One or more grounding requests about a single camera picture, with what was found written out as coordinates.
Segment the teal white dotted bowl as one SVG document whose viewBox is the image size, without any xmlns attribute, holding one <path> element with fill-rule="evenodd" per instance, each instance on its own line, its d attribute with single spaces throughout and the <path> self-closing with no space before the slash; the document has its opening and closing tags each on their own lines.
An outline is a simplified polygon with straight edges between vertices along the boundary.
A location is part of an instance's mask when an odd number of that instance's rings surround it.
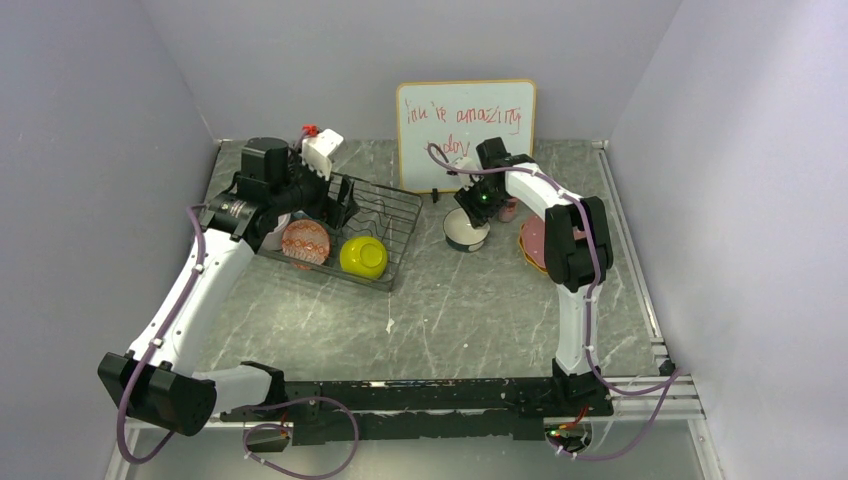
<svg viewBox="0 0 848 480">
<path fill-rule="evenodd" d="M 462 208 L 455 208 L 447 213 L 442 227 L 447 244 L 464 253 L 480 250 L 491 231 L 489 223 L 474 227 Z"/>
</svg>

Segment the yellow polka dot plate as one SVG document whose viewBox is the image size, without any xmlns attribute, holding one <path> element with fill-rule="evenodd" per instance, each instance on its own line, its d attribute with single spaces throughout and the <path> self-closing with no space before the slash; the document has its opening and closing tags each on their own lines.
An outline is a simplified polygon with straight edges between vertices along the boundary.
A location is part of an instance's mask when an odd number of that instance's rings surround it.
<svg viewBox="0 0 848 480">
<path fill-rule="evenodd" d="M 544 260 L 544 233 L 522 225 L 518 236 L 518 246 L 525 261 L 542 274 L 547 274 Z"/>
</svg>

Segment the pink polka dot plate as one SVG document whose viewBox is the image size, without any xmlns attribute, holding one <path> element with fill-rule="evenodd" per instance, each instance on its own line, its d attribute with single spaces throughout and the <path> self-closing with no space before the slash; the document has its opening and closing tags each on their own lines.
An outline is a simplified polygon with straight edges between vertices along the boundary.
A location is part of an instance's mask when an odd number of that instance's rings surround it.
<svg viewBox="0 0 848 480">
<path fill-rule="evenodd" d="M 536 215 L 531 215 L 520 228 L 518 245 L 525 260 L 541 273 L 546 273 L 544 258 L 545 223 Z"/>
</svg>

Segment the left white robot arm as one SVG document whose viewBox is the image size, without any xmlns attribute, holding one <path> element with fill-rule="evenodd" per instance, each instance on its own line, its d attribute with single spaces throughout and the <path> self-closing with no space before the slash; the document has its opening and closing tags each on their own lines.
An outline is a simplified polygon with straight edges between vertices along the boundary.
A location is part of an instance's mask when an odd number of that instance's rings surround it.
<svg viewBox="0 0 848 480">
<path fill-rule="evenodd" d="M 184 436 L 214 415 L 243 407 L 262 420 L 286 406 L 282 371 L 256 362 L 199 373 L 200 349 L 223 302 L 284 214 L 336 212 L 329 189 L 344 138 L 326 129 L 294 145 L 255 137 L 241 149 L 229 186 L 188 210 L 195 239 L 154 318 L 123 354 L 106 354 L 98 376 L 118 409 Z"/>
</svg>

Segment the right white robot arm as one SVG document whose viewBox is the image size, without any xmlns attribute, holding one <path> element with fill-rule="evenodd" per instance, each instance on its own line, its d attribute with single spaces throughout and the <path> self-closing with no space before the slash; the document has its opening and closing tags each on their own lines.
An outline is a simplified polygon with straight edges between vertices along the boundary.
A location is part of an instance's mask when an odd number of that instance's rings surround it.
<svg viewBox="0 0 848 480">
<path fill-rule="evenodd" d="M 508 153 L 499 137 L 480 143 L 474 158 L 443 166 L 460 179 L 454 198 L 473 227 L 487 223 L 510 199 L 543 221 L 544 268 L 559 301 L 551 405 L 572 415 L 605 398 L 609 390 L 596 351 L 597 303 L 614 257 L 604 202 L 567 190 L 530 156 Z"/>
</svg>

